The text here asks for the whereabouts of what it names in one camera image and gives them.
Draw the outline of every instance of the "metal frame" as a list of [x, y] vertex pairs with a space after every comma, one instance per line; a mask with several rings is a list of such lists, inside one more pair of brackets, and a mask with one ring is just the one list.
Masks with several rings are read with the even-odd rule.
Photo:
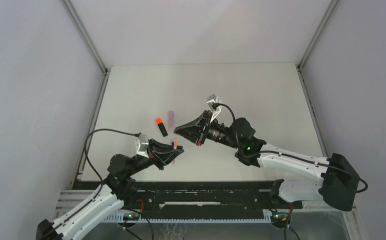
[[[87, 30], [85, 29], [84, 24], [82, 23], [78, 13], [76, 12], [71, 0], [60, 0], [62, 5], [64, 6], [65, 10], [67, 11], [68, 15], [70, 16], [75, 28], [79, 32], [81, 38], [83, 39], [85, 45], [87, 46], [88, 51], [93, 56], [96, 64], [100, 68], [100, 70], [103, 72], [103, 79], [102, 84], [100, 87], [100, 90], [97, 94], [97, 99], [95, 102], [94, 110], [90, 119], [90, 125], [87, 129], [86, 135], [91, 132], [96, 124], [98, 112], [100, 110], [100, 106], [103, 100], [104, 92], [106, 89], [107, 81], [109, 78], [110, 71], [106, 68], [103, 60], [101, 59], [96, 47], [93, 44], [93, 41], [91, 40], [91, 37], [89, 36]], [[325, 142], [325, 138], [322, 134], [321, 127], [317, 118], [317, 114], [315, 112], [313, 102], [311, 95], [308, 91], [308, 87], [306, 85], [305, 77], [303, 76], [303, 67], [305, 66], [313, 48], [315, 47], [316, 43], [318, 42], [318, 39], [320, 38], [322, 32], [327, 26], [327, 23], [329, 19], [332, 16], [332, 13], [336, 9], [338, 3], [340, 0], [331, 0], [323, 18], [321, 19], [308, 47], [305, 50], [305, 53], [303, 57], [301, 58], [300, 63], [297, 65], [297, 71], [300, 79], [300, 83], [303, 88], [303, 92], [306, 98], [306, 102], [309, 107], [309, 111], [311, 113], [312, 121], [315, 126], [315, 131], [317, 133], [317, 137], [319, 140], [319, 143], [321, 145], [321, 150], [325, 156], [328, 156], [329, 151], [327, 148], [327, 144]], [[85, 164], [85, 157], [82, 154], [82, 150], [80, 153], [80, 162], [77, 169], [75, 181], [81, 180], [83, 167]], [[70, 209], [72, 209], [74, 206], [79, 204], [83, 199], [88, 197], [91, 193], [91, 190], [62, 190], [60, 194], [59, 201], [57, 203], [56, 211], [55, 211], [55, 218], [61, 216], [62, 214], [66, 213]], [[303, 209], [297, 209], [296, 212], [327, 212], [327, 211], [338, 211], [337, 209], [334, 209], [328, 205], [326, 205], [324, 202], [319, 201], [304, 201], [303, 202]], [[119, 210], [118, 212], [108, 216], [103, 222], [121, 222], [123, 217], [124, 211]], [[186, 223], [268, 223], [270, 220], [268, 220], [268, 215], [270, 212], [263, 210], [262, 211], [262, 217], [259, 219], [230, 219], [230, 220], [204, 220], [204, 219], [193, 219], [193, 220], [169, 220], [169, 219], [150, 219], [152, 223], [169, 223], [169, 222], [180, 222], [185, 221]], [[365, 233], [363, 231], [363, 227], [359, 218], [359, 214], [356, 211], [356, 208], [354, 208], [351, 212], [343, 212], [343, 217], [346, 223], [347, 231], [349, 233], [351, 240], [366, 240]]]

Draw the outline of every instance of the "white table surface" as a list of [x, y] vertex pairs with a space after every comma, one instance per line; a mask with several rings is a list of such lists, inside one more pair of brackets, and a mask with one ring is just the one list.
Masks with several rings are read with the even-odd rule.
[[[293, 63], [228, 63], [186, 65], [114, 66], [110, 72], [95, 129], [111, 128], [147, 134], [170, 144], [175, 137], [168, 129], [168, 111], [175, 113], [175, 126], [183, 125], [208, 110], [207, 96], [216, 94], [237, 118], [245, 117], [255, 136], [277, 147], [311, 156], [321, 156], [299, 77]], [[163, 137], [155, 119], [163, 119], [169, 136]], [[220, 123], [232, 122], [227, 109]], [[115, 154], [135, 155], [135, 137], [98, 132], [92, 137], [89, 157], [105, 178]], [[298, 179], [272, 168], [245, 166], [235, 149], [206, 140], [203, 146], [178, 137], [185, 152], [175, 164], [158, 170], [151, 166], [133, 176], [137, 181], [266, 181]], [[82, 181], [97, 181], [85, 165]]]

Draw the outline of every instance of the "black marker with orange cap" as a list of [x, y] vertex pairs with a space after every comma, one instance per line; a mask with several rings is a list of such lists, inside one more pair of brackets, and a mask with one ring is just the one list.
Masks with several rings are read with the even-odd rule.
[[166, 131], [166, 128], [163, 125], [162, 119], [160, 119], [160, 117], [156, 118], [156, 123], [157, 123], [157, 126], [159, 127], [160, 132], [162, 133], [162, 135], [164, 137], [168, 136], [168, 132]]

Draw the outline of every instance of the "gray floor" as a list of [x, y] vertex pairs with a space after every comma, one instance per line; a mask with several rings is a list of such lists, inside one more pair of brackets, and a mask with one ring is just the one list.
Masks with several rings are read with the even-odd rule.
[[[293, 214], [291, 227], [302, 240], [349, 240], [340, 212]], [[147, 224], [137, 224], [130, 228], [143, 240], [151, 239]], [[153, 224], [155, 240], [283, 240], [283, 229], [276, 229], [268, 223], [173, 223]], [[289, 231], [287, 238], [296, 240]], [[84, 240], [135, 240], [117, 223], [101, 223]]]

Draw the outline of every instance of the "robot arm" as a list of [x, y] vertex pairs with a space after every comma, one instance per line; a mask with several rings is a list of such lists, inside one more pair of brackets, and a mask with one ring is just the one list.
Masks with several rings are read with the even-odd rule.
[[109, 175], [87, 199], [56, 218], [53, 222], [43, 220], [37, 226], [36, 240], [80, 240], [108, 215], [124, 205], [135, 202], [137, 189], [131, 176], [149, 166], [160, 170], [184, 152], [182, 146], [159, 143], [140, 134], [136, 140], [137, 155], [128, 157], [117, 154], [110, 160]]
[[323, 200], [339, 210], [351, 211], [360, 177], [345, 157], [336, 153], [331, 158], [314, 157], [280, 149], [254, 137], [256, 131], [243, 117], [234, 119], [229, 127], [218, 123], [216, 115], [221, 112], [221, 105], [226, 105], [214, 94], [207, 103], [211, 110], [175, 128], [174, 133], [197, 146], [210, 139], [236, 148], [235, 157], [247, 166], [276, 168], [304, 178], [275, 181], [272, 192], [283, 201]]

